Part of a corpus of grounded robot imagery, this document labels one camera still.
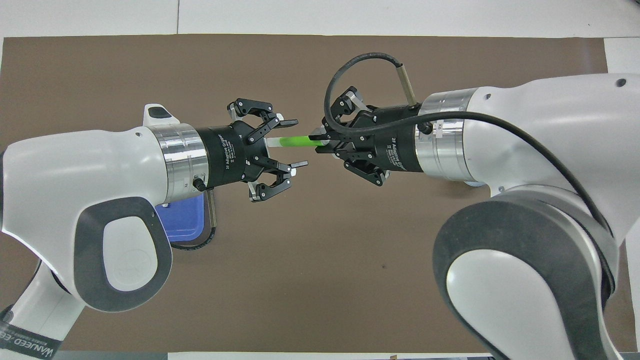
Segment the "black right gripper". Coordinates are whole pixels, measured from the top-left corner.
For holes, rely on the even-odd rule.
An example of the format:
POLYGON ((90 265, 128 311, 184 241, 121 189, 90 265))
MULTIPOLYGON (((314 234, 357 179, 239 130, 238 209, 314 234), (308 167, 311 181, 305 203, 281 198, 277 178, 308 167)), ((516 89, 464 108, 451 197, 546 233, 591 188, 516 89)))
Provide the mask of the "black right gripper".
MULTIPOLYGON (((364 128, 374 125, 386 125, 407 117, 416 116, 419 106, 398 105, 379 107, 374 111, 367 107, 361 93, 355 87, 349 87, 339 95, 330 107, 334 120, 339 125, 364 128), (342 116, 355 114, 349 121, 341 121, 342 116)), ((338 135, 327 135, 334 129, 322 119, 322 125, 311 132, 311 141, 337 141, 338 135)), ((343 161, 343 167, 368 182, 381 187, 389 177, 389 171, 422 173, 415 149, 416 126, 404 125, 386 132, 377 132, 360 140, 354 137, 353 145, 316 146, 318 154, 332 154, 343 161)))

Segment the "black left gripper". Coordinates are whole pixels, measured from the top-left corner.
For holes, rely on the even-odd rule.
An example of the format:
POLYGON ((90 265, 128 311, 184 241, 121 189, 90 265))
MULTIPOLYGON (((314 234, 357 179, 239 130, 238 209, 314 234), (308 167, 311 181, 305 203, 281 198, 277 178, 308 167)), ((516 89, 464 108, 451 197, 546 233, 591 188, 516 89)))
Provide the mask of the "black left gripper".
POLYGON ((237 98, 227 105, 233 123, 227 126, 196 129, 206 150, 208 178, 206 188, 212 189, 229 183, 247 182, 251 202, 266 201, 291 187, 291 178, 298 167, 307 161, 284 164, 266 156, 263 137, 275 128, 288 128, 298 124, 297 119, 286 120, 269 102, 237 98), (262 123, 253 128, 242 119, 257 116, 262 123), (275 181, 268 185, 260 182, 263 174, 272 174, 275 181))

